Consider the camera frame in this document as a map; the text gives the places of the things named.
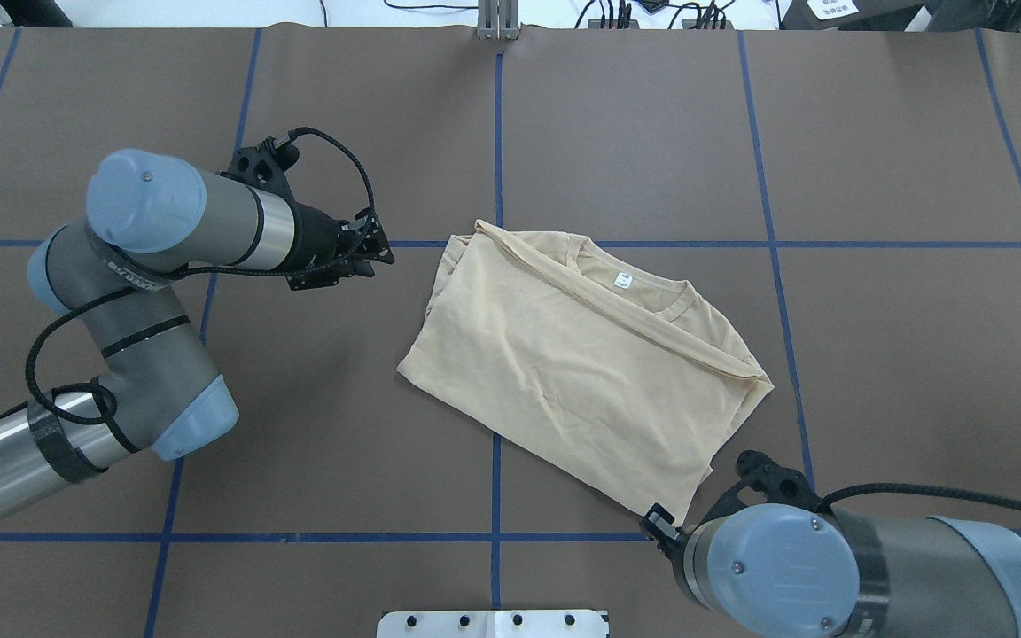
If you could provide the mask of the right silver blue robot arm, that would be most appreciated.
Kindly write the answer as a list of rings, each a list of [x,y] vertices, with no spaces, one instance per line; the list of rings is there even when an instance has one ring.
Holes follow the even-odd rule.
[[[761,637],[1021,637],[1021,537],[987,522],[765,503],[642,533],[678,588]]]

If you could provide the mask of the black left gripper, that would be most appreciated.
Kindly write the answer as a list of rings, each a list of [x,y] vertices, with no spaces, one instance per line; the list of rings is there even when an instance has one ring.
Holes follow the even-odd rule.
[[[394,252],[376,211],[336,220],[317,207],[297,203],[294,214],[294,243],[284,260],[289,290],[317,290],[345,279],[373,278],[372,261],[394,264]]]

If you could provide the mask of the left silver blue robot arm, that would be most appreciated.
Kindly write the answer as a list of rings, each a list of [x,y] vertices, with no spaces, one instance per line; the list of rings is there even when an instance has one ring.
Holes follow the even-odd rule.
[[[335,219],[292,194],[286,134],[203,171],[138,149],[90,178],[86,215],[32,254],[33,294],[56,315],[29,348],[25,402],[0,416],[0,518],[150,449],[181,459],[238,422],[223,374],[175,286],[203,274],[283,278],[292,290],[372,277],[394,254],[374,209]]]

